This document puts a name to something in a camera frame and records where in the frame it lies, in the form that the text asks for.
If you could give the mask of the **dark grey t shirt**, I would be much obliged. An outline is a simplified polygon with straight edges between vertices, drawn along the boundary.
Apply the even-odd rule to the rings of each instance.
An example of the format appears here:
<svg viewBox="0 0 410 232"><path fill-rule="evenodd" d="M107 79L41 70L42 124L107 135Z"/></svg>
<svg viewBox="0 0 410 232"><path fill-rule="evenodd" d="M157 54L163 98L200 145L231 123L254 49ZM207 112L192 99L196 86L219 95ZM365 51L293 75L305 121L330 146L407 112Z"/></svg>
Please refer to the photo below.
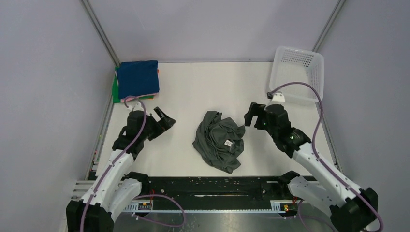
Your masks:
<svg viewBox="0 0 410 232"><path fill-rule="evenodd" d="M244 151L246 128L231 118L222 118L218 111L207 111L199 124L194 149L206 164L220 171L232 174L241 166L238 157Z"/></svg>

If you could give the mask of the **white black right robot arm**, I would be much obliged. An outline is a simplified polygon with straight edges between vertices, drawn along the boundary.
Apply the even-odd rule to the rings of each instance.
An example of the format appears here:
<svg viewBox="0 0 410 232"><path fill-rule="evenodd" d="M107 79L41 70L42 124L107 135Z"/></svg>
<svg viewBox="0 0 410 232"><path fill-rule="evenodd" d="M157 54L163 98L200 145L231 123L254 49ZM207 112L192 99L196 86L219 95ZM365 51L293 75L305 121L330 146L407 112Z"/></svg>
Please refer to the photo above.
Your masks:
<svg viewBox="0 0 410 232"><path fill-rule="evenodd" d="M318 181L310 184L295 172L284 174L285 181L277 186L278 195L292 196L308 203L329 216L340 232L360 232L377 220L378 195L372 188L363 189L349 180L314 149L311 139L292 127L287 111L280 104L252 102L244 115L245 126L266 131L276 147L302 165Z"/></svg>

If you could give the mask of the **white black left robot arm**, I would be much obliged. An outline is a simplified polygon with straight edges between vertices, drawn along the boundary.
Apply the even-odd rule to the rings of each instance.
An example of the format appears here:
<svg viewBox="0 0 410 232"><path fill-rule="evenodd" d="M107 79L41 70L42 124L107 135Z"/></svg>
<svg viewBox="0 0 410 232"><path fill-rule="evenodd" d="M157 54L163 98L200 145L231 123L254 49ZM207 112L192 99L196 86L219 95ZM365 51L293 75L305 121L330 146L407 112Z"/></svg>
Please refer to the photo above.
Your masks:
<svg viewBox="0 0 410 232"><path fill-rule="evenodd" d="M143 199L149 195L149 184L135 177L133 172L123 183L120 181L144 148L144 142L157 138L176 123L159 107L154 111L160 118L158 121L144 108L129 113L103 172L80 200L68 203L68 231L111 232L116 219L134 197Z"/></svg>

